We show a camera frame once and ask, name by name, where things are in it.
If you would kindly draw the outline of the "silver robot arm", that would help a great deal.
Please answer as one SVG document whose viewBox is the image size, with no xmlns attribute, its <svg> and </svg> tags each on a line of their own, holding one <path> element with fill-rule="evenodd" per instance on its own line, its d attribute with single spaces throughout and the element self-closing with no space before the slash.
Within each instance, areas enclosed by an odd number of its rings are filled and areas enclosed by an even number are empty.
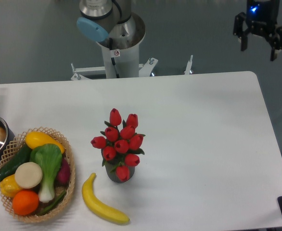
<svg viewBox="0 0 282 231">
<path fill-rule="evenodd" d="M 264 38 L 271 46 L 271 61 L 282 50 L 282 25 L 277 17 L 278 0 L 248 0 L 246 11 L 234 18 L 233 34 L 248 46 L 248 35 Z M 95 41 L 102 50 L 104 72 L 107 78 L 149 77 L 158 60 L 150 58 L 139 63 L 139 45 L 146 33 L 144 21 L 131 11 L 129 0 L 82 0 L 81 17 L 77 20 L 79 31 Z"/>
</svg>

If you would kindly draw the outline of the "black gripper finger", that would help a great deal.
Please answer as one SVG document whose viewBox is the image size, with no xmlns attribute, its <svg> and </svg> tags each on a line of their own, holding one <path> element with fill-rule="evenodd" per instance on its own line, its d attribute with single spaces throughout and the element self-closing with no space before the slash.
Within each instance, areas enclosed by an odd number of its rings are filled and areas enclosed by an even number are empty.
<svg viewBox="0 0 282 231">
<path fill-rule="evenodd" d="M 274 61 L 277 58 L 278 51 L 280 50 L 282 50 L 282 26 L 276 27 L 274 35 L 271 37 L 271 61 Z"/>
<path fill-rule="evenodd" d="M 237 36 L 240 39 L 241 43 L 241 51 L 245 51 L 248 47 L 248 34 L 250 33 L 250 29 L 247 28 L 243 30 L 243 25 L 246 20 L 246 14 L 244 12 L 239 13 L 234 18 L 234 26 L 233 26 L 233 35 Z"/>
</svg>

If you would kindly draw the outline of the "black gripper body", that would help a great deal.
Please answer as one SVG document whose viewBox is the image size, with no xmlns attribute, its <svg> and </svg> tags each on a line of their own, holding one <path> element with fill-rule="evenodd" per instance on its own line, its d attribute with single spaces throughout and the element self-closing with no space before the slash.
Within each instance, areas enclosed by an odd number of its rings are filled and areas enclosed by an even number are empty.
<svg viewBox="0 0 282 231">
<path fill-rule="evenodd" d="M 248 0 L 245 22 L 253 35 L 273 36 L 277 25 L 279 0 Z"/>
</svg>

